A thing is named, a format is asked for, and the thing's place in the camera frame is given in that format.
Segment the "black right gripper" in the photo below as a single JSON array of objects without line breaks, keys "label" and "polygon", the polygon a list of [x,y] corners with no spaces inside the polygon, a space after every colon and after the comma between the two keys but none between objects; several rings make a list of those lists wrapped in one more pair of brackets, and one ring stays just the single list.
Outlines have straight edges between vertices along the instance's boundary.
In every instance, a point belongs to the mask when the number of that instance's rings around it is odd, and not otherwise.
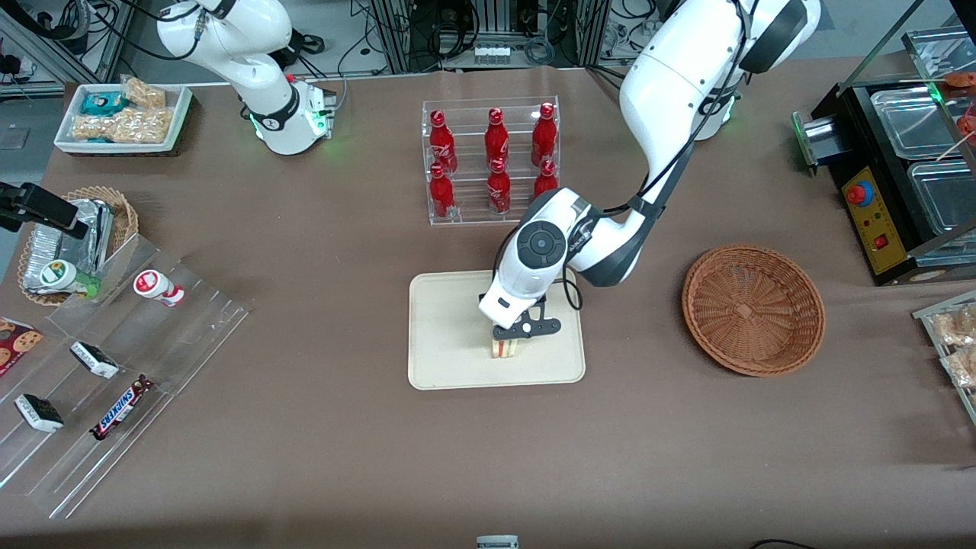
[{"label": "black right gripper", "polygon": [[78,220],[78,208],[66,199],[31,183],[27,183],[26,210],[21,205],[22,198],[23,188],[1,183],[1,229],[20,232],[25,223],[42,223],[73,239],[87,236],[87,223]]}]

